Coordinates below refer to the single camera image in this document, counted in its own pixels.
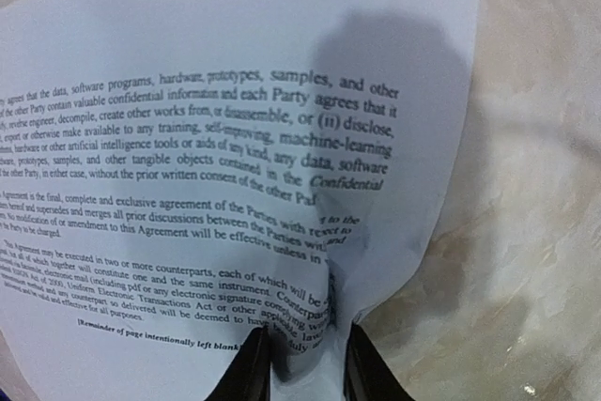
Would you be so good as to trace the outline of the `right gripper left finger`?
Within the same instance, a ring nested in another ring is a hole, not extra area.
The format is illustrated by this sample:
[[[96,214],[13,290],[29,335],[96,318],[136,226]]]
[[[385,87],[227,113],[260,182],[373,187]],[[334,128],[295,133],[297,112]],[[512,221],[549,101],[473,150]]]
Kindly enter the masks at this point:
[[[270,364],[269,329],[254,328],[206,401],[269,401]]]

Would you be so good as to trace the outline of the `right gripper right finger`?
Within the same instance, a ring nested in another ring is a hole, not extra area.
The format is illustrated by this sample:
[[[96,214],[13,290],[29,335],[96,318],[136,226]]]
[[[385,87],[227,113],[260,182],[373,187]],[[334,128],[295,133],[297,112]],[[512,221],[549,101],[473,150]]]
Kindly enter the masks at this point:
[[[361,326],[347,340],[344,396],[349,401],[413,401]]]

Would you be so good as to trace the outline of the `white paper sheet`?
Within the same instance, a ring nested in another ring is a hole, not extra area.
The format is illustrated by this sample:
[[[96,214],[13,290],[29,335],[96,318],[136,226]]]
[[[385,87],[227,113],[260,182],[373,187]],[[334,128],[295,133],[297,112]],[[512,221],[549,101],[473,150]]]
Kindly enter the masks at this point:
[[[1,332],[34,400],[201,400],[267,327],[339,400],[419,267],[478,0],[20,0],[1,11]]]

